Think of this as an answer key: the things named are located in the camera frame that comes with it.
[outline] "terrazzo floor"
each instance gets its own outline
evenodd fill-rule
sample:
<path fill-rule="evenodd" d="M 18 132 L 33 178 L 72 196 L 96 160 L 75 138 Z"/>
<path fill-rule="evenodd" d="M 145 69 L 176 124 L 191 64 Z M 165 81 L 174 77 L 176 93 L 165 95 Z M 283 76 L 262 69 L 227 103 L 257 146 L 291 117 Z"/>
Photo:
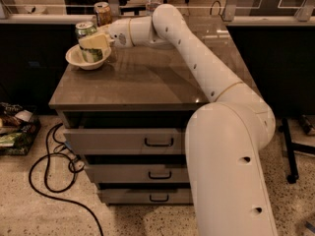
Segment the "terrazzo floor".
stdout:
<path fill-rule="evenodd" d="M 54 115 L 39 118 L 41 129 L 28 155 L 0 156 L 0 235 L 99 235 L 93 217 L 85 209 L 45 198 L 31 188 L 30 169 L 46 154 L 48 130 L 60 123 Z M 296 120 L 289 120 L 289 125 L 295 141 L 315 145 L 314 137 L 305 136 Z M 58 140 L 64 139 L 62 130 L 57 132 Z M 50 139 L 49 147 L 55 146 Z M 315 158 L 297 154 L 300 179 L 296 184 L 288 184 L 284 138 L 276 131 L 269 145 L 260 151 L 260 159 L 279 235 L 314 235 L 311 226 L 315 226 Z M 99 201 L 96 187 L 85 172 L 79 174 L 69 191 L 51 194 L 43 186 L 45 164 L 43 161 L 34 170 L 33 184 L 46 194 L 89 207 L 98 218 L 104 235 L 198 235 L 192 206 L 107 206 Z M 53 189 L 62 189 L 70 183 L 72 176 L 67 164 L 65 159 L 52 158 L 48 179 Z"/>

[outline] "plastic bottle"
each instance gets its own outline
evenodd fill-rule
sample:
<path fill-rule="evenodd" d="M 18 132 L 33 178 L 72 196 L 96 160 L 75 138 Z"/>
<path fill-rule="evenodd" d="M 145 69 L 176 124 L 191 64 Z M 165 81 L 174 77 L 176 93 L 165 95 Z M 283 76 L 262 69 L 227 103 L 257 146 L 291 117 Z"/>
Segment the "plastic bottle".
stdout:
<path fill-rule="evenodd" d="M 146 11 L 147 15 L 151 16 L 154 13 L 154 10 L 157 8 L 158 5 L 161 5 L 163 0 L 147 0 L 146 3 Z"/>

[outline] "gray drawer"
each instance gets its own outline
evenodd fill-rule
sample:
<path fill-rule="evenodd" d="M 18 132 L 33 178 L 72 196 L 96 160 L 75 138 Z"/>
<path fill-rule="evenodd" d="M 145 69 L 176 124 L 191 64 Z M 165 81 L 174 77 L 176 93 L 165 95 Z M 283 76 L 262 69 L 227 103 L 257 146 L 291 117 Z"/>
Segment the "gray drawer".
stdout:
<path fill-rule="evenodd" d="M 185 165 L 94 165 L 85 170 L 93 183 L 189 182 Z"/>
<path fill-rule="evenodd" d="M 77 154 L 179 154 L 184 151 L 181 129 L 66 129 Z"/>
<path fill-rule="evenodd" d="M 98 197 L 107 205 L 192 205 L 191 190 L 108 189 L 98 191 Z"/>

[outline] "white robotic arm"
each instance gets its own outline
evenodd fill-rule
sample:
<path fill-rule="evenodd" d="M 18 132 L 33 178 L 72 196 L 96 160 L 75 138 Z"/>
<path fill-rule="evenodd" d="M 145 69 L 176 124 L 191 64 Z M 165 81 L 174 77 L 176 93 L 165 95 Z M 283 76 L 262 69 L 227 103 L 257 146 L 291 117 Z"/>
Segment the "white robotic arm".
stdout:
<path fill-rule="evenodd" d="M 275 131 L 268 104 L 187 27 L 171 5 L 152 17 L 114 22 L 117 47 L 171 43 L 210 103 L 187 125 L 185 149 L 201 236 L 278 235 L 259 159 Z"/>

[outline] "white bowl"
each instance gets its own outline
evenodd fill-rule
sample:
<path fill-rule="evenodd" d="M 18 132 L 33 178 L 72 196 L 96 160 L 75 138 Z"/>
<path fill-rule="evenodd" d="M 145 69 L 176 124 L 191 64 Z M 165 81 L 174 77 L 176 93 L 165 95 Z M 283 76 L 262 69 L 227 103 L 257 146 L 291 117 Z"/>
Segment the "white bowl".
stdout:
<path fill-rule="evenodd" d="M 66 53 L 66 60 L 69 64 L 81 67 L 84 70 L 94 70 L 102 66 L 105 59 L 109 56 L 111 49 L 108 48 L 104 51 L 102 59 L 94 62 L 88 63 L 84 60 L 79 44 L 70 48 Z"/>

